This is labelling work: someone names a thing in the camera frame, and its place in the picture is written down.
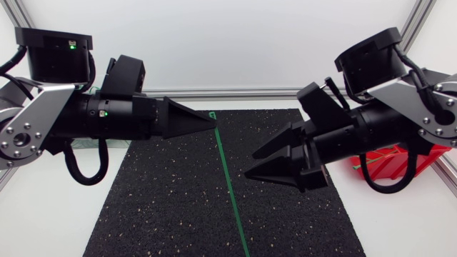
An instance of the white floor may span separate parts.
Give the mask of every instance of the white floor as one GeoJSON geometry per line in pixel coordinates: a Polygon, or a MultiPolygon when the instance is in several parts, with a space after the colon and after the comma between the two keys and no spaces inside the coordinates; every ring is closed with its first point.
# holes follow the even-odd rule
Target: white floor
{"type": "MultiPolygon", "coordinates": [[[[286,109],[297,101],[186,102],[194,109],[286,109]]],[[[107,177],[81,186],[62,155],[21,167],[0,192],[0,256],[82,256],[126,149],[110,149],[107,177]]],[[[97,150],[76,150],[96,172],[97,150]]],[[[457,256],[457,198],[432,170],[400,193],[371,190],[347,161],[327,165],[367,256],[457,256]]]]}

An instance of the black cable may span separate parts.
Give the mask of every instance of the black cable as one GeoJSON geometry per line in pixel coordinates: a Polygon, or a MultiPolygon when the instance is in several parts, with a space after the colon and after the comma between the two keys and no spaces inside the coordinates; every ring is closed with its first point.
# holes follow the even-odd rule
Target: black cable
{"type": "Polygon", "coordinates": [[[348,84],[346,78],[344,78],[344,86],[346,88],[346,93],[348,94],[349,98],[352,101],[355,101],[358,104],[366,104],[367,101],[364,101],[364,100],[360,99],[359,97],[354,96],[354,94],[352,93],[351,88],[349,87],[349,84],[348,84]]]}
{"type": "Polygon", "coordinates": [[[15,67],[22,58],[26,55],[27,48],[25,46],[19,46],[17,53],[14,54],[13,58],[7,61],[4,65],[0,66],[0,76],[8,72],[11,68],[15,67]]]}
{"type": "Polygon", "coordinates": [[[401,62],[403,62],[406,66],[412,68],[416,73],[417,76],[419,77],[419,80],[421,81],[421,84],[423,87],[430,86],[427,82],[426,75],[422,71],[419,66],[417,66],[411,59],[409,59],[405,52],[401,50],[400,45],[396,44],[393,49],[395,49],[395,52],[397,53],[398,57],[400,58],[401,62]]]}
{"type": "Polygon", "coordinates": [[[96,75],[95,61],[94,61],[94,57],[92,56],[91,52],[88,51],[88,53],[89,53],[89,82],[79,90],[79,92],[81,92],[81,93],[88,91],[95,81],[95,75],[96,75]]]}
{"type": "Polygon", "coordinates": [[[366,183],[379,193],[397,193],[404,189],[416,175],[417,154],[411,153],[410,151],[408,152],[408,168],[406,168],[405,176],[403,176],[399,182],[390,186],[381,186],[374,183],[371,180],[370,173],[368,172],[368,167],[366,165],[366,154],[361,154],[358,157],[360,158],[360,165],[366,183]]]}
{"type": "Polygon", "coordinates": [[[397,53],[400,60],[407,65],[408,67],[412,68],[415,74],[418,77],[418,81],[420,83],[415,82],[417,92],[421,96],[421,100],[426,108],[433,114],[437,115],[443,111],[443,107],[438,102],[438,99],[433,94],[433,89],[430,87],[430,84],[427,82],[426,75],[422,71],[419,66],[417,66],[412,60],[410,60],[405,52],[401,50],[400,46],[396,44],[394,46],[395,52],[397,53]]]}
{"type": "Polygon", "coordinates": [[[439,114],[442,112],[443,107],[439,104],[436,96],[433,94],[432,88],[421,87],[421,82],[414,70],[411,69],[409,71],[409,76],[411,77],[413,84],[416,86],[417,93],[421,97],[422,103],[427,108],[427,110],[432,114],[439,114]]]}
{"type": "Polygon", "coordinates": [[[74,178],[74,180],[82,185],[93,186],[97,184],[105,177],[106,172],[108,171],[108,146],[106,145],[105,139],[99,139],[100,169],[97,174],[91,178],[85,177],[79,170],[76,157],[74,156],[73,149],[71,148],[71,141],[65,142],[64,154],[66,167],[70,171],[70,175],[74,178]]]}
{"type": "Polygon", "coordinates": [[[9,74],[2,74],[0,76],[5,77],[5,78],[9,79],[11,82],[13,82],[17,87],[19,87],[19,89],[21,89],[22,92],[24,92],[24,94],[27,96],[28,99],[30,99],[30,101],[34,100],[34,96],[32,96],[30,94],[30,91],[27,90],[27,88],[16,78],[14,78],[13,76],[11,76],[9,74]]]}
{"type": "Polygon", "coordinates": [[[327,77],[325,79],[325,82],[326,82],[327,86],[330,88],[333,95],[338,99],[338,101],[340,101],[341,106],[343,107],[344,111],[350,111],[351,107],[349,107],[348,102],[345,100],[344,96],[341,94],[340,90],[335,85],[335,82],[333,82],[333,79],[331,79],[331,77],[327,77]]]}

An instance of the silver metal bracket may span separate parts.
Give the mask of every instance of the silver metal bracket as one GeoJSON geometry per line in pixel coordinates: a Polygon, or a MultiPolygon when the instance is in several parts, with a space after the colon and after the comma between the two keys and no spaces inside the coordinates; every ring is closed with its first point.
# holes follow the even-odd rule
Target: silver metal bracket
{"type": "Polygon", "coordinates": [[[0,169],[21,166],[40,157],[43,140],[51,130],[74,85],[38,86],[41,92],[0,131],[0,169]]]}
{"type": "MultiPolygon", "coordinates": [[[[455,81],[447,81],[439,85],[441,92],[457,91],[455,81]]],[[[401,81],[375,86],[367,92],[422,127],[418,133],[427,141],[442,146],[457,147],[457,119],[449,125],[437,123],[434,115],[423,105],[415,86],[401,81]]],[[[441,92],[433,93],[445,110],[456,115],[457,106],[453,103],[457,101],[457,97],[441,92]]]]}

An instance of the metal frame bar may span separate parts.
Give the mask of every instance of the metal frame bar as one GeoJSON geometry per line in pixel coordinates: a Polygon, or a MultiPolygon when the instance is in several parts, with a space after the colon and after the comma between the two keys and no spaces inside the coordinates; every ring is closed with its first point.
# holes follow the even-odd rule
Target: metal frame bar
{"type": "Polygon", "coordinates": [[[21,28],[35,27],[21,0],[0,0],[0,3],[14,26],[21,28]]]}
{"type": "Polygon", "coordinates": [[[433,6],[437,0],[416,0],[413,10],[406,19],[405,25],[401,29],[401,38],[403,41],[400,43],[401,48],[407,53],[417,35],[422,29],[423,24],[426,22],[433,6]]]}
{"type": "MultiPolygon", "coordinates": [[[[14,26],[23,28],[34,28],[35,24],[31,20],[24,4],[21,0],[0,0],[6,14],[11,19],[14,26]]],[[[8,183],[9,179],[16,173],[18,168],[3,170],[0,175],[0,191],[8,183]]]]}
{"type": "Polygon", "coordinates": [[[449,187],[454,196],[457,197],[457,170],[455,163],[452,162],[446,154],[444,154],[436,160],[431,167],[449,187]]]}

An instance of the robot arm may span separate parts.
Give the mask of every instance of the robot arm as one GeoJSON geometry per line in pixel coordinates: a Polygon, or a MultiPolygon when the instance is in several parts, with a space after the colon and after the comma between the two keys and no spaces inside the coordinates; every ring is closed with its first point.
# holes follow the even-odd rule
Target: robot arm
{"type": "Polygon", "coordinates": [[[316,83],[297,93],[310,120],[287,124],[254,154],[263,159],[245,175],[295,186],[300,191],[327,186],[325,164],[359,155],[363,175],[374,190],[395,193],[416,174],[417,155],[434,144],[457,146],[457,75],[419,69],[399,49],[396,28],[351,47],[335,61],[348,95],[361,106],[349,109],[330,78],[326,85],[340,107],[316,83]],[[406,73],[404,65],[412,69],[406,73]],[[366,152],[399,143],[408,150],[406,175],[392,186],[375,184],[366,152]]]}
{"type": "Polygon", "coordinates": [[[171,99],[141,93],[143,61],[111,59],[99,91],[85,94],[95,79],[91,36],[16,28],[18,54],[0,67],[11,81],[0,89],[0,168],[35,161],[43,151],[64,152],[67,168],[83,185],[101,181],[108,169],[106,139],[171,138],[212,129],[215,120],[171,99]],[[6,72],[29,53],[32,80],[6,72]],[[38,89],[33,97],[30,91],[38,89]],[[71,149],[75,138],[99,140],[100,169],[92,178],[80,172],[71,149]]]}

